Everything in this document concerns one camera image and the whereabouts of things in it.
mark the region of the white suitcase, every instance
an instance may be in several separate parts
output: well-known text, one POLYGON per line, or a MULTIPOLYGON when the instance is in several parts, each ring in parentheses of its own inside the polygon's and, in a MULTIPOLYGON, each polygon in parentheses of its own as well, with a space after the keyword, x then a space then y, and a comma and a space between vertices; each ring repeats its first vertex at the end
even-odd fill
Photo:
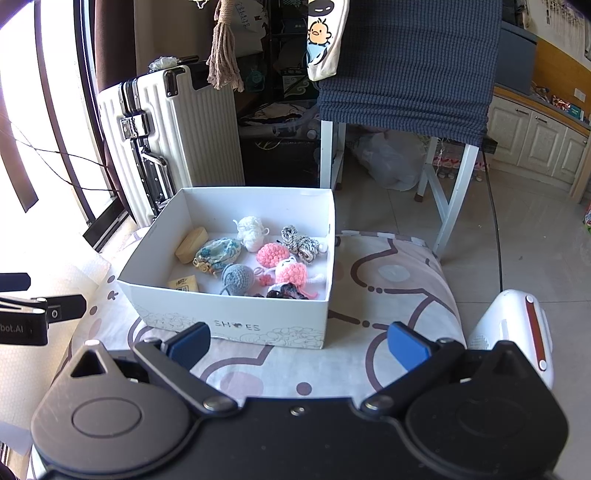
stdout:
POLYGON ((232 88, 204 62, 149 73, 98 94, 100 123, 133 217, 149 226, 184 187, 243 186, 232 88))

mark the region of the small card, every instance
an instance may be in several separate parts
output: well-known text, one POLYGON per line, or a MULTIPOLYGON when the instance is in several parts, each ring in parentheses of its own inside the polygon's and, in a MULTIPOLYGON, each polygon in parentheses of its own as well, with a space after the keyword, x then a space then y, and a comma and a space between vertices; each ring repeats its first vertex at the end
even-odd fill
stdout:
POLYGON ((188 277, 171 280, 168 282, 168 287, 172 288, 173 290, 199 291, 195 275, 189 275, 188 277))

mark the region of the cartoon duck print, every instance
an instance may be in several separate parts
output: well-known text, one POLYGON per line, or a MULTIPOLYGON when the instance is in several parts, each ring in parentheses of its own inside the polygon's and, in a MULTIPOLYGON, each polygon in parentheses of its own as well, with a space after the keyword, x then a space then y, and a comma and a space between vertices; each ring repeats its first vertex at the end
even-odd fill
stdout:
POLYGON ((326 57, 332 33, 326 19, 318 19, 308 29, 308 64, 318 65, 326 57))

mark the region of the twisted rope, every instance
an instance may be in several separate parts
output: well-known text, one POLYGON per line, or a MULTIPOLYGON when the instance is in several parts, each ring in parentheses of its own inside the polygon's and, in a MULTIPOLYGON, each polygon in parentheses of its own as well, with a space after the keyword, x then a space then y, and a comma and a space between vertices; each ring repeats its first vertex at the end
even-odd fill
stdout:
POLYGON ((236 0, 219 0, 216 5, 213 28, 212 52, 207 60, 209 76, 207 81, 217 90, 225 85, 232 85, 239 92, 244 91, 240 70, 234 52, 234 34, 230 28, 236 0))
POLYGON ((309 236, 298 234, 293 225, 283 227, 281 238, 280 243, 305 264, 312 263, 319 253, 320 243, 309 236))

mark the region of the suitcase latch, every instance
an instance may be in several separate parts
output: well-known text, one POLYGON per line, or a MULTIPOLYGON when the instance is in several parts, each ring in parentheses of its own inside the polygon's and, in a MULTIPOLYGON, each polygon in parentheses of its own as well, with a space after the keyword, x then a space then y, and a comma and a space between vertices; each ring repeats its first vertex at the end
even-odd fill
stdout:
POLYGON ((119 121, 121 133, 126 140, 134 138, 147 137, 150 134, 150 124, 148 115, 141 113, 139 115, 127 116, 119 121))
POLYGON ((142 149, 139 154, 144 165, 144 171, 148 180, 148 188, 152 198, 156 202, 158 211, 162 210, 168 201, 176 193, 174 182, 168 169, 168 162, 162 156, 142 149))

